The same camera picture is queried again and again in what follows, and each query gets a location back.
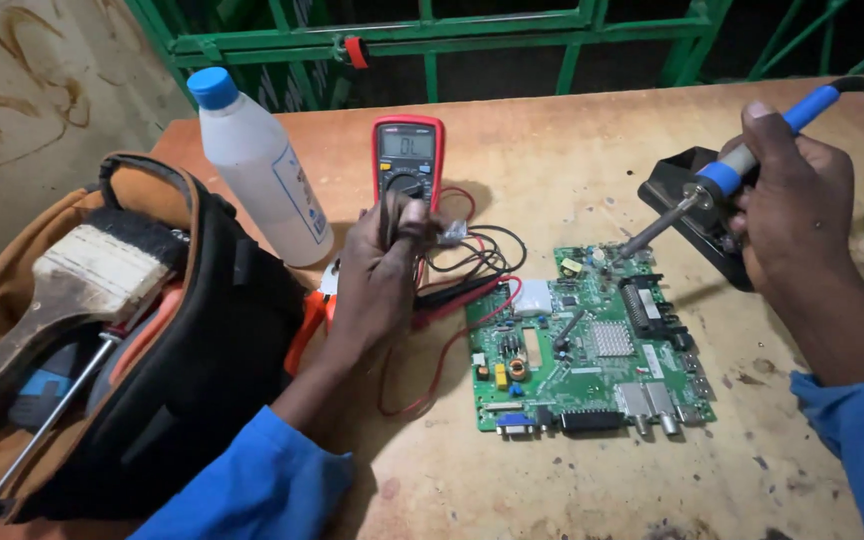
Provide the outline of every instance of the blue bottle cap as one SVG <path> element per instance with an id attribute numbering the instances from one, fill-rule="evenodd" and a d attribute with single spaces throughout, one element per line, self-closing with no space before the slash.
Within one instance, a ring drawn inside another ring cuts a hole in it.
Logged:
<path id="1" fill-rule="evenodd" d="M 198 106 L 207 111 L 224 109 L 239 97 L 239 89 L 223 67 L 207 67 L 196 71 L 186 81 L 186 86 Z"/>

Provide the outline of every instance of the white plastic bottle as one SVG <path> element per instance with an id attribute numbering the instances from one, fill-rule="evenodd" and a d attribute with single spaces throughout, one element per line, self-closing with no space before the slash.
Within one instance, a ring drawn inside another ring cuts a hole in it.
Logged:
<path id="1" fill-rule="evenodd" d="M 197 71 L 188 89 L 198 102 L 205 157 L 271 249 L 291 266 L 324 259 L 332 227 L 279 120 L 240 92 L 222 67 Z"/>

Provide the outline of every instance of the tool bag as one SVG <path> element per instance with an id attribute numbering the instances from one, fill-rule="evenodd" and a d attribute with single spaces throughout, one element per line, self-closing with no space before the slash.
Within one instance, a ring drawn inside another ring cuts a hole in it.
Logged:
<path id="1" fill-rule="evenodd" d="M 181 300 L 91 413 L 86 396 L 77 399 L 6 486 L 0 517 L 11 523 L 152 514 L 286 381 L 282 362 L 303 320 L 304 289 L 249 238 L 231 204 L 138 153 L 107 156 L 97 185 L 57 202 L 2 251 L 0 338 L 32 300 L 32 263 L 101 206 L 188 232 Z M 16 398 L 0 397 L 0 479 L 32 438 L 7 420 Z"/>

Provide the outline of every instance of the bottle label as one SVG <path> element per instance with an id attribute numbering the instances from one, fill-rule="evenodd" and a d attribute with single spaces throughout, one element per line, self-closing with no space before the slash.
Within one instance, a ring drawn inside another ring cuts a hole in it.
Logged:
<path id="1" fill-rule="evenodd" d="M 282 155 L 272 162 L 271 172 L 289 196 L 295 211 L 302 216 L 305 227 L 308 228 L 315 243 L 321 244 L 326 239 L 329 221 L 322 207 L 319 206 L 315 193 L 312 192 L 312 186 L 306 178 L 306 171 L 299 164 L 299 158 L 296 157 L 291 142 L 285 147 Z"/>

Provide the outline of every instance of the digital multimeter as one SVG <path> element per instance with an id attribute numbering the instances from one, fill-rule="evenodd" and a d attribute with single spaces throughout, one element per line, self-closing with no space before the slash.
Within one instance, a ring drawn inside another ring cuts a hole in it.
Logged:
<path id="1" fill-rule="evenodd" d="M 376 118 L 372 124 L 375 202 L 391 189 L 421 199 L 436 211 L 445 157 L 442 120 L 415 114 Z"/>

